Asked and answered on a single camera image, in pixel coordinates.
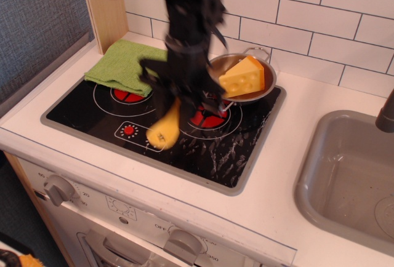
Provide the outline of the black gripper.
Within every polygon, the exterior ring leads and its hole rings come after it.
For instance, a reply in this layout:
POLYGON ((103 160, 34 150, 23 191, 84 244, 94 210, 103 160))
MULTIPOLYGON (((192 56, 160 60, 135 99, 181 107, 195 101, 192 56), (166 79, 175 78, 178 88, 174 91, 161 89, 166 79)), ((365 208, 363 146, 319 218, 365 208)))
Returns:
POLYGON ((158 118, 163 118, 174 104, 176 96, 180 99, 180 125, 185 126, 192 118, 206 94, 215 95, 222 100, 224 89, 208 73, 211 63, 208 59, 210 37, 195 45, 182 43, 167 35, 165 45, 167 60, 143 58, 140 80, 153 89, 153 104, 158 118))

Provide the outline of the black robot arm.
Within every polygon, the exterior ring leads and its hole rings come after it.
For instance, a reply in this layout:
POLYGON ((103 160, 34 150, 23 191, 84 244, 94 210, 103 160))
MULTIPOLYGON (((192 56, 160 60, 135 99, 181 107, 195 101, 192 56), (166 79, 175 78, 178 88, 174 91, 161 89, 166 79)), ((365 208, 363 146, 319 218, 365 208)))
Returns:
POLYGON ((217 25, 223 22, 221 0, 166 0, 169 32, 165 38, 165 61, 143 58, 140 79, 151 86, 154 106, 163 118, 176 99, 180 100, 180 127, 198 107, 216 112, 224 89, 208 73, 211 36, 221 41, 217 25))

